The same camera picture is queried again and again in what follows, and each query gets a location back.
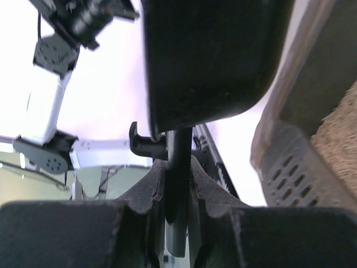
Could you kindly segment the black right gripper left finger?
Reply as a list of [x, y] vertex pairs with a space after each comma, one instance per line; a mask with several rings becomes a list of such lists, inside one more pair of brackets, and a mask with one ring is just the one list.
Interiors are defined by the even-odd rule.
[[114, 267], [161, 267], [165, 247], [165, 162], [156, 160], [139, 182], [121, 195], [122, 218]]

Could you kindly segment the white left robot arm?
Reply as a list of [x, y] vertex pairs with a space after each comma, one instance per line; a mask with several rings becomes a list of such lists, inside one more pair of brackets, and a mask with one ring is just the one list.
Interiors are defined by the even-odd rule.
[[36, 169], [52, 174], [95, 166], [132, 162], [127, 140], [81, 140], [57, 130], [62, 100], [79, 58], [80, 48], [95, 50], [96, 36], [116, 17], [139, 17], [130, 1], [33, 1], [38, 19], [54, 29], [39, 36], [33, 64], [59, 78], [54, 90], [34, 90], [28, 99], [25, 123], [13, 148]]

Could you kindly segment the black litter scoop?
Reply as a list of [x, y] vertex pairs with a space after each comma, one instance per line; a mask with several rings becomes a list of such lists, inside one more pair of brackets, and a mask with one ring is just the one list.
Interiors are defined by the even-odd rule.
[[167, 248], [184, 257], [192, 128], [241, 114], [277, 72], [293, 1], [143, 1], [150, 137], [131, 151], [167, 162]]

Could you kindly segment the grey litter box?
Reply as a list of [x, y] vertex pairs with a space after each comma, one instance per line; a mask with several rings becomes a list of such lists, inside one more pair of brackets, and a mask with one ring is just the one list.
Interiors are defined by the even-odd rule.
[[252, 142], [250, 161], [269, 206], [356, 210], [310, 141], [355, 79], [356, 2], [310, 1]]

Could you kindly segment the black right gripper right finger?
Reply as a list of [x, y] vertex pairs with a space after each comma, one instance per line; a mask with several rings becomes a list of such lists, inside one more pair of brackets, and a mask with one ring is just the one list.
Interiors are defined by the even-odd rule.
[[233, 209], [246, 208], [191, 158], [189, 254], [191, 267], [239, 267]]

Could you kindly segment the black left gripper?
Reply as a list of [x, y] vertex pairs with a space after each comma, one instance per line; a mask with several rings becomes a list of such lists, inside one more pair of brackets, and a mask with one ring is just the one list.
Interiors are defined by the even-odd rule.
[[71, 47], [83, 45], [95, 50], [96, 36], [113, 18], [134, 21], [139, 13], [131, 1], [87, 0], [46, 1], [30, 0], [41, 16]]

